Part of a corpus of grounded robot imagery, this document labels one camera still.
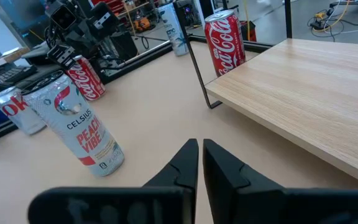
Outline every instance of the monitor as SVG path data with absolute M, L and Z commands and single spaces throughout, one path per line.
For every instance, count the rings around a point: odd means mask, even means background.
M 45 21 L 46 0 L 0 0 L 0 6 L 20 30 Z

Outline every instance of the can lid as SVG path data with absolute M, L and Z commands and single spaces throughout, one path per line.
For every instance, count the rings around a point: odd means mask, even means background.
M 234 14 L 234 11 L 232 9 L 228 9 L 228 10 L 225 10 L 225 11 L 220 11 L 220 12 L 217 12 L 215 14 L 212 14 L 212 15 L 208 16 L 205 19 L 205 22 L 215 22 L 215 21 L 218 21 L 220 19 L 224 19 L 226 17 L 229 17 L 229 16 L 231 16 L 233 14 Z
M 43 87 L 51 84 L 51 82 L 55 81 L 56 79 L 60 78 L 62 75 L 64 75 L 64 72 L 62 70 L 58 70 L 56 72 L 52 72 L 51 74 L 42 77 L 41 79 L 31 83 L 30 85 L 26 86 L 22 92 L 21 95 L 25 96 L 30 93 L 33 93 L 39 89 L 42 89 Z
M 12 92 L 13 90 L 16 90 L 16 89 L 17 89 L 16 86 L 12 86 L 12 87 L 7 88 L 6 90 L 0 91 L 0 97 L 5 95 L 5 94 L 8 94 L 8 93 L 10 93 L 10 92 Z
M 80 58 L 82 58 L 83 56 L 82 55 L 77 55 L 77 56 L 75 56 L 73 59 L 74 60 L 78 60 L 78 59 L 80 59 Z

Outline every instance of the keyboard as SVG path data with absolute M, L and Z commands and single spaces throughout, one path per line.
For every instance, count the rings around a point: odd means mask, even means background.
M 23 66 L 19 65 L 18 67 L 12 68 L 9 71 L 4 72 L 0 75 L 1 83 L 17 83 L 30 75 L 37 72 L 37 68 L 35 66 Z

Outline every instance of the coca-cola logo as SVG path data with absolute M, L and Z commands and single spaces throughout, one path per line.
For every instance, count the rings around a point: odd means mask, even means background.
M 219 33 L 219 38 L 212 36 L 213 31 Z M 231 33 L 232 30 L 227 19 L 212 22 L 209 28 L 209 36 L 211 37 L 211 42 L 214 45 L 214 56 L 221 60 L 221 65 L 223 67 L 223 69 L 219 69 L 220 75 L 224 75 L 228 71 L 232 70 L 237 63 L 237 56 L 234 54 L 232 58 L 229 54 L 236 49 L 236 46 L 232 43 L 234 38 Z
M 86 75 L 80 64 L 75 64 L 68 73 L 86 98 L 95 99 L 98 97 L 97 91 L 94 89 L 95 86 L 90 83 L 89 76 Z
M 23 96 L 20 96 L 20 101 L 16 99 L 15 96 L 11 96 L 11 101 L 14 105 L 7 104 L 2 107 L 2 111 L 6 114 L 6 116 L 15 116 L 19 110 L 24 111 L 25 107 L 28 106 L 28 104 L 23 100 Z

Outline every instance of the coca-cola can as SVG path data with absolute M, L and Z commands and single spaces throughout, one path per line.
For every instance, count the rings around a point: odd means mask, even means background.
M 92 174 L 109 175 L 124 162 L 117 141 L 62 71 L 28 86 L 22 95 Z
M 205 19 L 205 36 L 218 77 L 246 61 L 240 21 L 233 10 L 208 16 Z
M 21 90 L 14 86 L 0 92 L 0 110 L 24 133 L 34 134 L 46 125 L 29 108 L 20 92 Z
M 67 75 L 73 80 L 85 99 L 90 101 L 99 99 L 106 92 L 106 88 L 98 74 L 88 59 L 82 55 L 76 56 L 74 60 L 76 63 L 67 71 Z

